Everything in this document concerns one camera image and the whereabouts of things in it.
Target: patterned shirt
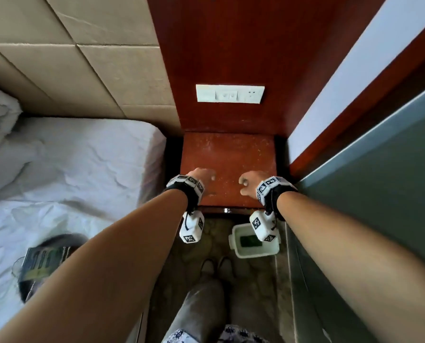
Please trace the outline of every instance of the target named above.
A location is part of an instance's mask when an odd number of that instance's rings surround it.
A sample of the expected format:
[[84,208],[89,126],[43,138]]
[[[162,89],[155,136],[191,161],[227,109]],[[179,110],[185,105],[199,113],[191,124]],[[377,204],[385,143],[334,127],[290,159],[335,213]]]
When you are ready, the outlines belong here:
[[[226,325],[217,343],[270,343],[266,339],[257,336],[236,325]],[[186,331],[179,329],[168,337],[163,343],[198,343]]]

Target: beige upholstered headboard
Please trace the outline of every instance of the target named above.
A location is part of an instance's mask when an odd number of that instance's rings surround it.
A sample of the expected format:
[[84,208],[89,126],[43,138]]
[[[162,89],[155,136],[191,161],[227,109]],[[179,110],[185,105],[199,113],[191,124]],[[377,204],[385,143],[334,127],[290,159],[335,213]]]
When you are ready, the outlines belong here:
[[0,0],[0,89],[37,115],[182,134],[146,0]]

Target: bed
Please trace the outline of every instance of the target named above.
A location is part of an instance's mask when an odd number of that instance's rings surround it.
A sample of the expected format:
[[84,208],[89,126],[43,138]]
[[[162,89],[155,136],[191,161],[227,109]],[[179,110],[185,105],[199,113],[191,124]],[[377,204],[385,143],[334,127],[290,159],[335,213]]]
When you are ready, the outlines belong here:
[[19,119],[0,146],[0,181],[11,178],[0,189],[0,328],[23,306],[15,261],[52,236],[91,238],[155,196],[165,141],[142,121]]

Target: gray pants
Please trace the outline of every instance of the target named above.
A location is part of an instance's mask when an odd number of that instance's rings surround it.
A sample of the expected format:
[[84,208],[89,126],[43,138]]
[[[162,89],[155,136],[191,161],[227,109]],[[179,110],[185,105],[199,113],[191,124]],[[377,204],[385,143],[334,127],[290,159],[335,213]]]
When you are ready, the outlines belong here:
[[[229,323],[238,325],[271,343],[284,343],[279,330],[265,309],[240,282],[230,291]],[[178,329],[185,330],[199,343],[215,343],[227,324],[223,285],[203,275],[187,294],[181,309],[163,340]]]

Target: wooden nightstand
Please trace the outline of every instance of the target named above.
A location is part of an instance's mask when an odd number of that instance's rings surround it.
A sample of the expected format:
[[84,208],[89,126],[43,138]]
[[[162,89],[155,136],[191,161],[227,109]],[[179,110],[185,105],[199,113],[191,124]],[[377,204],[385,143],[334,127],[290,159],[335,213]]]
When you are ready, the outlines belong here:
[[239,177],[252,170],[276,175],[273,136],[242,133],[186,132],[182,149],[181,173],[197,167],[216,170],[210,185],[212,195],[202,199],[201,206],[261,208],[257,200],[242,196]]

